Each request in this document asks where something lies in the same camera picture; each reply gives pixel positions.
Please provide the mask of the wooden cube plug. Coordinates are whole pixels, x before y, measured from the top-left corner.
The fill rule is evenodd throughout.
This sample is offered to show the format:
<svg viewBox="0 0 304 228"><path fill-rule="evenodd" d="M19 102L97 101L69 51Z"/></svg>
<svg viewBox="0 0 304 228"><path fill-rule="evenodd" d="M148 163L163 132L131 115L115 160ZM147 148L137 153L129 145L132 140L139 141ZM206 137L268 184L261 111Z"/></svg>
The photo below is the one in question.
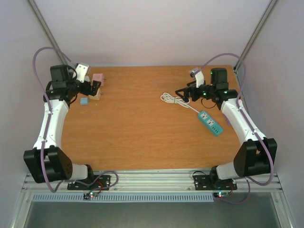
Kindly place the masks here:
<svg viewBox="0 0 304 228"><path fill-rule="evenodd" d="M100 100L101 96L103 95L103 93L101 92L100 88L97 90L95 95L89 95L88 97L91 100Z"/></svg>

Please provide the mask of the large pink cube plug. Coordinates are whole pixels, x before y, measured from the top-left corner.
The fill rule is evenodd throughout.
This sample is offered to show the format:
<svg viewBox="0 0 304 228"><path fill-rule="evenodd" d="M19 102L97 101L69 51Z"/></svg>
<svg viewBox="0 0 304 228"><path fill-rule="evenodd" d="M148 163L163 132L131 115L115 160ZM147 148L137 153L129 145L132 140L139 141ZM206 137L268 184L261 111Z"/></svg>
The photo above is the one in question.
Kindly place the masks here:
<svg viewBox="0 0 304 228"><path fill-rule="evenodd" d="M103 73L94 73L94 74L92 75L92 80L93 80L93 81L100 82L101 86L103 86L103 85L104 85L104 82L105 82L104 74L103 74Z"/></svg>

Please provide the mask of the small blue plug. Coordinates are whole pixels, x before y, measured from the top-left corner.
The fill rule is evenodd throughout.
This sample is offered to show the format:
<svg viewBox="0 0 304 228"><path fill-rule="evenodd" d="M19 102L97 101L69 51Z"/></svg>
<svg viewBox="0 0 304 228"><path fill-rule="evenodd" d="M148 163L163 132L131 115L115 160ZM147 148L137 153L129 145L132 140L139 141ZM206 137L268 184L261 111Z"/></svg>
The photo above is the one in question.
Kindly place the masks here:
<svg viewBox="0 0 304 228"><path fill-rule="evenodd" d="M81 97L80 98L80 104L81 105L88 105L89 104L89 98L88 97Z"/></svg>

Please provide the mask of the teal power strip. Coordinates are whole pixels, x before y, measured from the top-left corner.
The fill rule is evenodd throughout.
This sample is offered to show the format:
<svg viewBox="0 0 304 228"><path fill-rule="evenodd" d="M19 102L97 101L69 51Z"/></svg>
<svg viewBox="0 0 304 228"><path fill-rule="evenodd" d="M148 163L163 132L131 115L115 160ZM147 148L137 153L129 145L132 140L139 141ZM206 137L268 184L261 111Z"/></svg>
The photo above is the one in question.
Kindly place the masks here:
<svg viewBox="0 0 304 228"><path fill-rule="evenodd" d="M219 136L223 133L223 128L206 112L198 113L198 119L209 129L214 136Z"/></svg>

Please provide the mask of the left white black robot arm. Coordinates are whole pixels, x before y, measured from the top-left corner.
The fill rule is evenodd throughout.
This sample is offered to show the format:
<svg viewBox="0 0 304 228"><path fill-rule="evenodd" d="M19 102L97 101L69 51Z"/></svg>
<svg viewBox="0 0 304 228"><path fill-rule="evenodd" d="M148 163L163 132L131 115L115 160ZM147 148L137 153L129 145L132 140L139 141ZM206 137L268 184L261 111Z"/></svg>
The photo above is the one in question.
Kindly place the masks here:
<svg viewBox="0 0 304 228"><path fill-rule="evenodd" d="M57 65L50 68L51 81L44 88L44 117L33 149L24 152L23 159L36 183L78 180L84 189L95 185L92 168L73 164L61 149L64 121L70 105L78 94L97 94L101 81L86 79L89 66Z"/></svg>

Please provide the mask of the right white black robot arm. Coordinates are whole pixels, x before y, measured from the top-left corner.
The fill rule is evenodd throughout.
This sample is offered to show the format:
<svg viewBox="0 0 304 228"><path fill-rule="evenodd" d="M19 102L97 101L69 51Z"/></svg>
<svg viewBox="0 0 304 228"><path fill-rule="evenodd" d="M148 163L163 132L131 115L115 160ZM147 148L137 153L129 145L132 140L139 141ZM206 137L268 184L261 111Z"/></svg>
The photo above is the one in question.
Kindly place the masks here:
<svg viewBox="0 0 304 228"><path fill-rule="evenodd" d="M257 185L266 186L274 177L277 143L267 138L254 124L244 108L240 94L229 88L227 70L213 68L210 84L206 84L200 68L190 71L193 82L176 90L183 102L198 99L212 100L233 127L240 148L232 162L214 166L209 173L210 184L218 189L233 179L248 178Z"/></svg>

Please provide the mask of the right small circuit board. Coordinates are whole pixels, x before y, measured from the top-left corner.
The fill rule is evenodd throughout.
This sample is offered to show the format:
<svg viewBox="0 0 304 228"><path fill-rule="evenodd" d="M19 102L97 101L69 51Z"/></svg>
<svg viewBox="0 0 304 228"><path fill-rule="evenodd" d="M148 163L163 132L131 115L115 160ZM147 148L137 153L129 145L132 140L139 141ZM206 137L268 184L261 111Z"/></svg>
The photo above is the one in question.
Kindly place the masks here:
<svg viewBox="0 0 304 228"><path fill-rule="evenodd" d="M230 194L231 194L230 192L219 191L219 192L214 192L213 197L221 199L221 198L228 197Z"/></svg>

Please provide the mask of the small circuit board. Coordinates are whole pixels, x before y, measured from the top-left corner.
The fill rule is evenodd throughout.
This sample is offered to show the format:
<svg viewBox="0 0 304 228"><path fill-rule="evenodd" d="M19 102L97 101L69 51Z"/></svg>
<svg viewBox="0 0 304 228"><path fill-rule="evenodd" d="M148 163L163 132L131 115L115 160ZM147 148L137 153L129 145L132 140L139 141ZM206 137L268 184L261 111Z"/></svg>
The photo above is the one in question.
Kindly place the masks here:
<svg viewBox="0 0 304 228"><path fill-rule="evenodd" d="M231 194L230 192L219 191L219 192L214 192L213 197L221 199L221 198L228 197L230 194Z"/></svg>
<svg viewBox="0 0 304 228"><path fill-rule="evenodd" d="M98 195L99 195L98 192L84 193L83 200L91 200L92 198L97 197Z"/></svg>

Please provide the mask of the left small circuit board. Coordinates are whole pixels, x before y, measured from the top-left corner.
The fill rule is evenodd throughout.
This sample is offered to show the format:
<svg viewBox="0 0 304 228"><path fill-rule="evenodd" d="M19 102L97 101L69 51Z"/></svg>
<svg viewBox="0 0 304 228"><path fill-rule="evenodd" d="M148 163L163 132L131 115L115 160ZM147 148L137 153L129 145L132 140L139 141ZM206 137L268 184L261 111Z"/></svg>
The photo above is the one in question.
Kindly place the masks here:
<svg viewBox="0 0 304 228"><path fill-rule="evenodd" d="M98 195L99 195L98 192L84 193L83 200L91 200L92 198L97 197Z"/></svg>

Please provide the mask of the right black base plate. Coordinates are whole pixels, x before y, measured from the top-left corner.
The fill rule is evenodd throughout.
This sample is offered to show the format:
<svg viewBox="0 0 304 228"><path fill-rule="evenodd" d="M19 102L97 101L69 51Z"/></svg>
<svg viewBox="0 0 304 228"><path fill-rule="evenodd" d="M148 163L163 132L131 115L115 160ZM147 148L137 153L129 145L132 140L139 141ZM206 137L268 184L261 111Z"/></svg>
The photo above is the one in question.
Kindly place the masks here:
<svg viewBox="0 0 304 228"><path fill-rule="evenodd" d="M237 190L237 184L232 179L213 181L209 175L194 176L195 190Z"/></svg>

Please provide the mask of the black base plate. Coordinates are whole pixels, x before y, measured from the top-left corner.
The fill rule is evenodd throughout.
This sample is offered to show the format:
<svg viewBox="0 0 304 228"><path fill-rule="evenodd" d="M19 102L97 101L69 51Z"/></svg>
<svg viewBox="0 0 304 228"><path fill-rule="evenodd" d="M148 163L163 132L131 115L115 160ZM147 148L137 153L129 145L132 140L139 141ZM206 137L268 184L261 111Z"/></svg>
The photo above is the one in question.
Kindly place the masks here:
<svg viewBox="0 0 304 228"><path fill-rule="evenodd" d="M86 186L84 184L78 182L71 182L68 183L67 189L68 190L93 190L93 189L100 189L101 186L103 188L108 187L111 184L111 176L110 175L102 175L98 178L98 180L90 186Z"/></svg>
<svg viewBox="0 0 304 228"><path fill-rule="evenodd" d="M237 184L232 179L213 181L209 175L194 176L195 190L237 190Z"/></svg>

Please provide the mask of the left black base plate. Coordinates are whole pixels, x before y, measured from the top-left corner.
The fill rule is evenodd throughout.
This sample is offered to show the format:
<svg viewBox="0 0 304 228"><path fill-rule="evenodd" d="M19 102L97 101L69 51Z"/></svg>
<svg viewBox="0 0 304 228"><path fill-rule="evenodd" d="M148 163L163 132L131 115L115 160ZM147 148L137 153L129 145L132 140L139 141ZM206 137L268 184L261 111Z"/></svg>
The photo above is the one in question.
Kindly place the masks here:
<svg viewBox="0 0 304 228"><path fill-rule="evenodd" d="M93 189L100 189L101 186L103 188L108 187L111 184L111 176L110 175L102 175L98 178L98 180L90 186L86 186L84 184L78 182L71 182L68 183L67 189L68 190L93 190Z"/></svg>

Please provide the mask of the aluminium front rail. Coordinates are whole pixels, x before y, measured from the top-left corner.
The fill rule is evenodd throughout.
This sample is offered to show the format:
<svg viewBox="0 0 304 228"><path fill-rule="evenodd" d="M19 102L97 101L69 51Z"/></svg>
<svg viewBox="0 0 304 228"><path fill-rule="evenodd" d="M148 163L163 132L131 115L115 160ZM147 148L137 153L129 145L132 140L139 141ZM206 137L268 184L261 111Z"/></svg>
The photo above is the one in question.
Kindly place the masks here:
<svg viewBox="0 0 304 228"><path fill-rule="evenodd" d="M148 192L195 192L193 171L119 171L118 183L111 187L108 193L148 193ZM282 192L282 186L277 176L267 186L259 186L252 181L244 179L236 180L237 190L234 193L248 192L250 184L251 192Z"/></svg>

